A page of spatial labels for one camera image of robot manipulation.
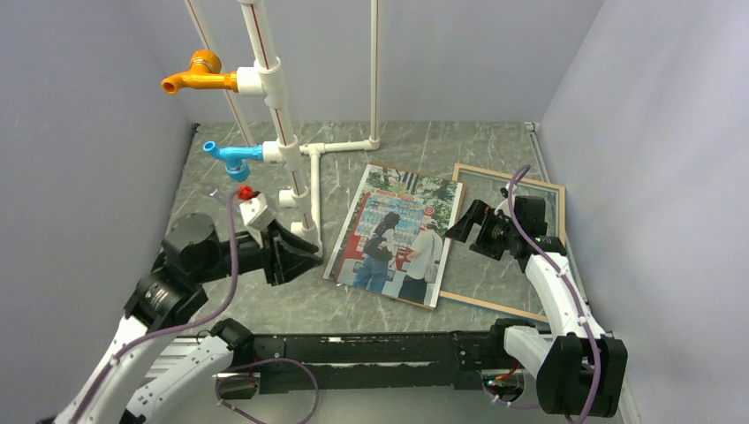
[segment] person in photo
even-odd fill
[[[424,303],[424,296],[427,295],[427,273],[443,254],[443,240],[437,234],[437,230],[437,221],[429,218],[425,230],[420,231],[413,241],[412,251],[406,255],[409,264],[403,286],[398,292],[400,299]]]
[[[388,212],[372,230],[364,248],[366,258],[352,283],[354,287],[366,289],[369,286],[372,292],[382,293],[388,278],[388,264],[397,252],[395,228],[399,222],[399,214]]]

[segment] light purple wall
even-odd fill
[[[541,121],[644,423],[746,422],[749,3],[608,0]]]
[[[3,2],[0,51],[0,422],[36,422],[149,268],[190,125],[118,0]]]
[[[182,1],[126,0],[166,72],[202,49]],[[252,65],[236,0],[200,0],[224,70]],[[381,0],[382,119],[539,121],[603,0]],[[369,0],[267,0],[291,117],[369,120]],[[233,120],[217,92],[180,92],[195,122]],[[249,121],[269,120],[243,99]]]

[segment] blue faucet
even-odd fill
[[[262,162],[262,147],[256,148],[220,148],[215,141],[208,141],[203,145],[203,151],[226,163],[226,173],[229,178],[242,182],[250,176],[247,159]]]

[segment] printed photo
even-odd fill
[[[369,164],[324,277],[434,308],[462,183]]]

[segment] orange faucet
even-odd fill
[[[198,50],[190,59],[190,69],[165,78],[162,88],[170,95],[175,95],[183,87],[239,91],[237,73],[219,73],[220,71],[221,60],[214,52]]]

